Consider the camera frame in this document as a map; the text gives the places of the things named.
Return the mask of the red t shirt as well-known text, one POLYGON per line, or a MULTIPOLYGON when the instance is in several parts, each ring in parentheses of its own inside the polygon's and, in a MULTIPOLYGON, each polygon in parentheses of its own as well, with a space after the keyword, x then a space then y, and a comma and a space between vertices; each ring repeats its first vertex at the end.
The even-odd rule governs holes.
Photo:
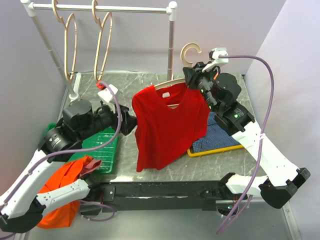
POLYGON ((185 83, 156 89, 150 85, 132 98, 137 118, 137 172, 161 170, 207 133, 210 109, 200 91, 185 83))

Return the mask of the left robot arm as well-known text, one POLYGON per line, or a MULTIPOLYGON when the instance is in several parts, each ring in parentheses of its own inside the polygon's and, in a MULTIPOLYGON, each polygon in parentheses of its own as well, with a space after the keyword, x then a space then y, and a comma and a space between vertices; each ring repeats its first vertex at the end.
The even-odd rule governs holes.
POLYGON ((66 186, 41 193, 48 179, 75 153, 92 152, 99 147, 83 148, 83 141, 111 127, 113 138, 128 135, 137 118, 120 104, 112 111, 102 104, 93 111, 86 99, 78 99, 62 111, 62 117, 40 142, 38 149, 21 173, 0 198, 0 228, 22 234, 36 227, 54 210, 77 200, 94 201, 100 194, 99 184, 91 176, 82 176, 66 186))

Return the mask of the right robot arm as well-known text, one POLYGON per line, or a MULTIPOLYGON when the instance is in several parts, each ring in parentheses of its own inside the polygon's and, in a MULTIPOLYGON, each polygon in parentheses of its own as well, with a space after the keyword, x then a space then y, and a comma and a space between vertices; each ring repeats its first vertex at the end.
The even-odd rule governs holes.
POLYGON ((305 167, 290 162, 277 147, 261 133, 261 128, 250 111, 237 100, 242 91, 230 73, 210 70, 203 62, 182 69, 186 85, 198 90, 209 109, 215 112, 217 125, 240 143, 262 167, 265 176, 242 176, 234 172, 219 182, 219 195, 228 200, 235 194, 246 194, 262 199, 271 207, 282 208, 311 176, 305 167))

